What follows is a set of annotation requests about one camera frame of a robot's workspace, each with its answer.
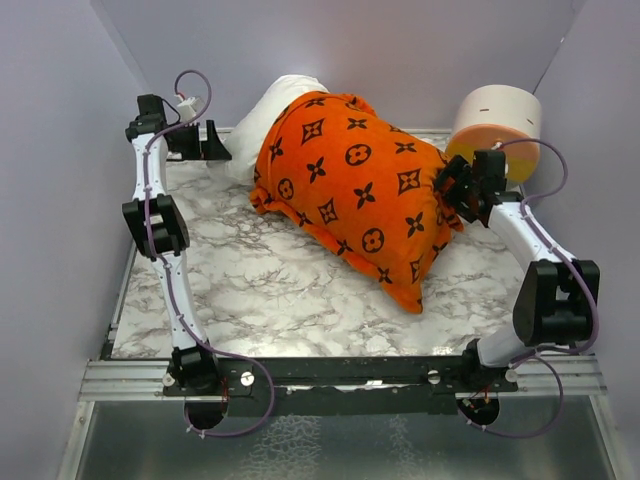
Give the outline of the orange patterned fleece pillowcase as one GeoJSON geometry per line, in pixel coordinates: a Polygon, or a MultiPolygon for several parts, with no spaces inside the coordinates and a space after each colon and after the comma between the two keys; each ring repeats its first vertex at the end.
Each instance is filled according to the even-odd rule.
{"type": "Polygon", "coordinates": [[[314,91],[271,126],[250,203],[259,214],[282,213],[418,314],[424,278],[463,228],[434,187],[448,162],[362,98],[314,91]]]}

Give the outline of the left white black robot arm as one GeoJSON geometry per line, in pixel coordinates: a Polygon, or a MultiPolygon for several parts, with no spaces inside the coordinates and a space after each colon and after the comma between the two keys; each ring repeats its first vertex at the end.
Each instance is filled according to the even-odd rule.
{"type": "Polygon", "coordinates": [[[228,161],[231,154],[215,123],[208,120],[202,128],[198,113],[187,109],[187,100],[175,109],[175,123],[168,122],[167,102],[158,95],[141,95],[137,105],[139,113],[125,129],[135,153],[135,190],[132,200],[122,205],[122,214],[138,252],[156,272],[165,299],[172,340],[165,385],[206,395],[220,385],[221,371],[196,315],[187,275],[190,237],[179,207],[167,191],[166,163],[171,153],[182,160],[213,161],[228,161]]]}

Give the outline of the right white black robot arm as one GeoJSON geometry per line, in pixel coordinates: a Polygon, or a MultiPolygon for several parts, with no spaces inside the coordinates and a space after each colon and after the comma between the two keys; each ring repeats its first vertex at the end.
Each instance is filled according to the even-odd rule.
{"type": "Polygon", "coordinates": [[[507,157],[501,148],[456,155],[435,180],[444,203],[469,223],[479,221],[515,257],[524,277],[512,323],[471,342],[470,360],[459,367],[461,383],[481,391],[495,369],[512,368],[542,352],[577,355],[599,334],[600,269],[563,248],[536,219],[531,199],[507,188],[507,157]]]}

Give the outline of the white pillow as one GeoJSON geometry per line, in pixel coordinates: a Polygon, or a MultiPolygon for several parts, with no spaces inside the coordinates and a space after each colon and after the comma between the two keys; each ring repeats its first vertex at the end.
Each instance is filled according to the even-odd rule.
{"type": "Polygon", "coordinates": [[[223,142],[231,154],[222,169],[228,180],[240,185],[253,183],[254,167],[272,125],[286,107],[310,92],[328,93],[329,90],[316,78],[299,74],[280,76],[267,88],[223,142]]]}

